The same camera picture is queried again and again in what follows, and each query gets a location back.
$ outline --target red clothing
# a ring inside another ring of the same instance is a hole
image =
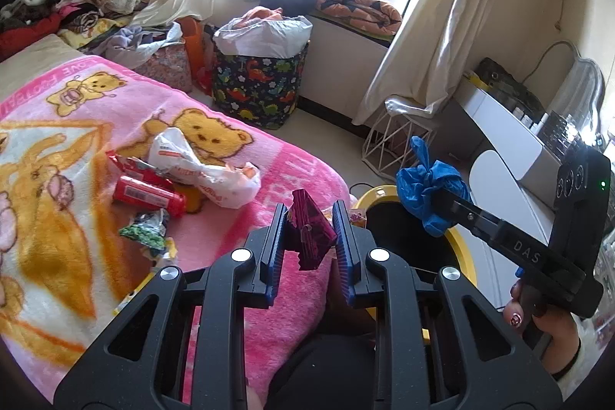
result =
[[[60,29],[61,21],[62,17],[58,13],[51,13],[48,18],[29,27],[14,28],[0,33],[0,61],[19,53],[50,33],[56,33]]]

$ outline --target pink blanket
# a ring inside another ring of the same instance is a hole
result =
[[[205,201],[201,212],[171,221],[184,271],[241,246],[270,223],[278,202],[290,205],[294,189],[321,208],[349,202],[344,181],[319,159],[102,58],[36,78],[0,104],[0,334],[49,400],[149,268],[138,245],[117,235],[134,209],[112,204],[116,175],[104,152],[144,155],[167,125],[183,130],[202,161],[250,161],[262,172],[247,206]],[[246,372],[263,401],[322,315],[329,265],[299,272],[287,254],[275,306],[246,311]]]

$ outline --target black wristband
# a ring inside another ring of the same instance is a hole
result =
[[[580,353],[580,338],[579,338],[579,347],[577,347],[577,352],[574,354],[573,359],[570,360],[570,362],[568,362],[568,364],[562,370],[557,372],[557,374],[552,374],[551,376],[555,380],[560,380],[562,377],[564,377],[564,375],[570,372],[570,369],[573,368],[574,364],[579,359],[579,353]]]

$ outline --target yellow rim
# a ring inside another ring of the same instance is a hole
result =
[[[353,208],[363,209],[366,211],[370,207],[382,202],[399,202],[399,196],[397,196],[397,187],[395,185],[377,186],[369,190],[367,193],[365,193],[365,195],[359,198]],[[444,233],[444,236],[447,238],[448,243],[450,244],[451,248],[453,249],[453,252],[455,253],[455,257],[459,262],[460,271],[476,287],[477,278],[476,268],[474,267],[474,260],[472,259],[470,249],[468,249],[465,240],[459,233],[459,230],[457,230],[456,228],[448,229]],[[368,308],[367,311],[372,316],[372,318],[376,319],[375,308]],[[423,339],[426,342],[429,342],[429,331],[423,329],[422,333]]]

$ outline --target red can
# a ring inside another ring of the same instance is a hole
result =
[[[182,193],[169,192],[130,176],[120,176],[113,198],[145,209],[162,207],[171,216],[181,216],[186,212],[186,196]]]

